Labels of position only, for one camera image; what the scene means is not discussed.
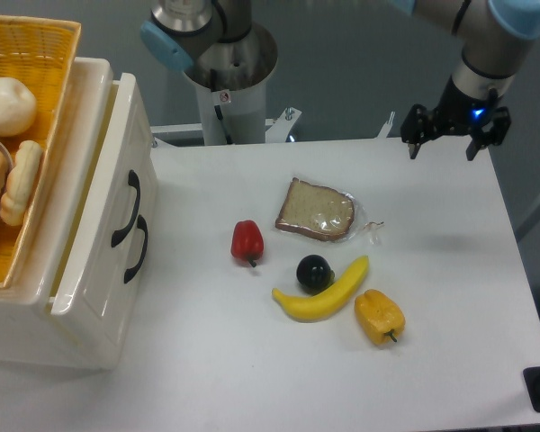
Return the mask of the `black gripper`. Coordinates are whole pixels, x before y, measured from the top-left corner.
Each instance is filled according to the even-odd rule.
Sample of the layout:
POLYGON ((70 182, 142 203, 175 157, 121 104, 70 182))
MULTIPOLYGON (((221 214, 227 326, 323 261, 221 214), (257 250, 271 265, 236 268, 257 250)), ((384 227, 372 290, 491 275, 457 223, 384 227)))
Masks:
POLYGON ((421 104, 410 108, 400 126, 401 141, 408 146, 409 158, 415 159, 421 146, 430 140, 470 135, 466 158, 473 161, 481 150, 499 146, 506 138, 511 125, 509 109, 497 107, 496 87, 488 86, 486 95, 476 99, 460 90, 450 77, 433 111, 421 104))

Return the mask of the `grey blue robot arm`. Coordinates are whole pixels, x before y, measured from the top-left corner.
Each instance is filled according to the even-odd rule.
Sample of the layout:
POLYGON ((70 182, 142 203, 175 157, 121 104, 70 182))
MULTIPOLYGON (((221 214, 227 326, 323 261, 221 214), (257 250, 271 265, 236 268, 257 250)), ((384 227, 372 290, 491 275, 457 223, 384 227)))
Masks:
MULTIPOLYGON (((467 136, 468 160, 503 142, 511 124, 501 105, 540 36, 540 1, 399 1, 463 41, 461 60, 433 109, 412 106, 400 137, 415 158, 443 136, 467 136)), ((255 23, 248 1, 156 1, 140 27, 152 56, 196 91, 208 145, 266 140, 266 81, 277 64, 271 33, 255 23)))

